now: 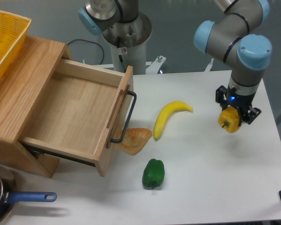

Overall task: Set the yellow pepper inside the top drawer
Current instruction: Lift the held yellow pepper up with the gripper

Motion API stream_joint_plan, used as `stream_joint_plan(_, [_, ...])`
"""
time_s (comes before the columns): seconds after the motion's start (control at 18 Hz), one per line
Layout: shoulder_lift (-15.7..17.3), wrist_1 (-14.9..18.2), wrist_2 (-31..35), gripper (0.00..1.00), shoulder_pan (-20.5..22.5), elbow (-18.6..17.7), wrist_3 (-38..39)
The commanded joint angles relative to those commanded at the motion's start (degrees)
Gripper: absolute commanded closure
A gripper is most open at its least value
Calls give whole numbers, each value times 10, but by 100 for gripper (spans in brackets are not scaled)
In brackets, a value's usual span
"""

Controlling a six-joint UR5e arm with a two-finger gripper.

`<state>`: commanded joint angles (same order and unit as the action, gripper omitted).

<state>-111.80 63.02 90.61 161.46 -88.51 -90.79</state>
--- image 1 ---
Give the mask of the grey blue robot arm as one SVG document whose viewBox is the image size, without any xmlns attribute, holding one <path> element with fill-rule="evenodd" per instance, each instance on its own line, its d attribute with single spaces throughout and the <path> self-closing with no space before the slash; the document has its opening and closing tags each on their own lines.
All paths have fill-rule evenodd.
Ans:
<svg viewBox="0 0 281 225">
<path fill-rule="evenodd" d="M 271 42 L 252 31 L 267 18 L 266 0 L 218 0 L 225 14 L 219 23 L 204 21 L 194 34 L 196 48 L 232 69 L 227 87 L 216 90 L 215 100 L 223 111 L 232 108 L 237 126 L 251 124 L 260 109 L 252 101 L 267 68 Z M 114 68 L 119 72 L 132 66 L 142 75 L 146 71 L 146 42 L 152 33 L 149 18 L 139 11 L 136 0 L 89 0 L 78 12 L 85 28 L 102 35 L 109 43 Z"/>
</svg>

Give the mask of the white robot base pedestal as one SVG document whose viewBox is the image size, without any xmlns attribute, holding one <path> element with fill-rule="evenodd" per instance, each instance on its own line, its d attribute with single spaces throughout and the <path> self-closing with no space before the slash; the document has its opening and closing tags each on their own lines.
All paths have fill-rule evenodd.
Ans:
<svg viewBox="0 0 281 225">
<path fill-rule="evenodd" d="M 146 44 L 152 34 L 152 23 L 143 13 L 129 23 L 117 22 L 103 32 L 103 38 L 109 44 L 113 69 L 125 72 L 128 66 L 133 67 L 135 75 L 152 75 L 161 73 L 166 58 L 159 55 L 147 63 Z"/>
</svg>

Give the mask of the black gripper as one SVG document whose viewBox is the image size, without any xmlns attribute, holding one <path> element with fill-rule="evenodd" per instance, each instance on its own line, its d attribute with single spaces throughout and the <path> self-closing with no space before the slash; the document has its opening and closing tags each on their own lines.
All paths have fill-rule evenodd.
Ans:
<svg viewBox="0 0 281 225">
<path fill-rule="evenodd" d="M 261 114 L 261 110 L 252 107 L 255 96 L 255 87 L 246 87 L 237 84 L 229 84 L 228 89 L 221 85 L 215 91 L 215 101 L 220 105 L 222 111 L 229 105 L 235 108 L 240 116 L 239 126 L 246 123 L 248 125 Z"/>
</svg>

